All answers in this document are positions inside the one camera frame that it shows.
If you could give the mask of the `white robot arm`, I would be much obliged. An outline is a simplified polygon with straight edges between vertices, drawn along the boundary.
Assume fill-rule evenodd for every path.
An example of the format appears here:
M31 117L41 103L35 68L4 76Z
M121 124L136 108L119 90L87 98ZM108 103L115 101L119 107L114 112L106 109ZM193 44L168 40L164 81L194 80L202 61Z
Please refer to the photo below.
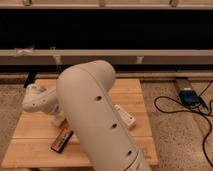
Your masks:
M152 171L108 95L114 82L115 70L107 61L74 65L50 89L30 84L22 107L63 112L95 171Z

